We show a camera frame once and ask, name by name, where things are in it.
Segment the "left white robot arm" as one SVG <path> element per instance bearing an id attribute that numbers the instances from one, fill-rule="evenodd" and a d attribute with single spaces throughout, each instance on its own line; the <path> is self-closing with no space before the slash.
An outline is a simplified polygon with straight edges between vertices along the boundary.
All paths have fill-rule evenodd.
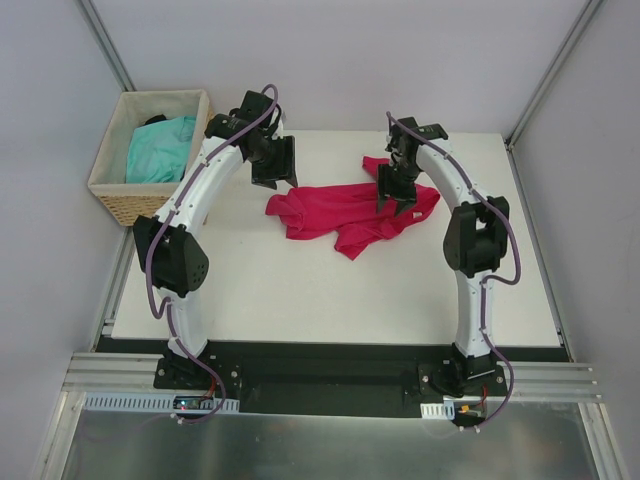
<path id="1" fill-rule="evenodd" d="M 216 376 L 203 357 L 208 337 L 199 289 L 209 259 L 198 238 L 214 201 L 244 163 L 250 164 L 256 186 L 297 186 L 295 140 L 283 134 L 282 115 L 275 85 L 247 91 L 240 107 L 208 122 L 196 160 L 170 198 L 152 216 L 134 222 L 148 304 L 169 328 L 160 368 L 188 388 L 202 388 Z"/>

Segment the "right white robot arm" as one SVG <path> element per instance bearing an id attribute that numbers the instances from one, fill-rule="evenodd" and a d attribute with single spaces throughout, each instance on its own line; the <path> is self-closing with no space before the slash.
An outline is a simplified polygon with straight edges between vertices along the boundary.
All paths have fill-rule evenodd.
<path id="1" fill-rule="evenodd" d="M 491 282 L 513 237 L 510 205 L 503 196 L 481 193 L 453 158 L 441 125 L 420 126 L 413 117 L 387 119 L 390 160 L 377 169 L 377 209 L 390 200 L 396 216 L 415 207 L 416 180 L 424 173 L 451 214 L 443 253 L 456 278 L 458 326 L 449 361 L 428 374 L 428 385 L 461 398 L 476 392 L 497 370 L 489 320 Z"/>

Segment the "pink t shirt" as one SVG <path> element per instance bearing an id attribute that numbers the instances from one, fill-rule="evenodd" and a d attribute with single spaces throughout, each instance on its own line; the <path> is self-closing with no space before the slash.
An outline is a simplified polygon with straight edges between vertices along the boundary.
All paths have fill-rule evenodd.
<path id="1" fill-rule="evenodd" d="M 413 225 L 425 221 L 441 199 L 433 187 L 417 187 L 417 203 L 400 215 L 395 204 L 377 209 L 377 185 L 369 183 L 323 187 L 296 187 L 271 196 L 265 214 L 280 219 L 290 240 L 313 240 L 337 234 L 334 249 L 350 260 L 369 245 L 392 240 Z"/>

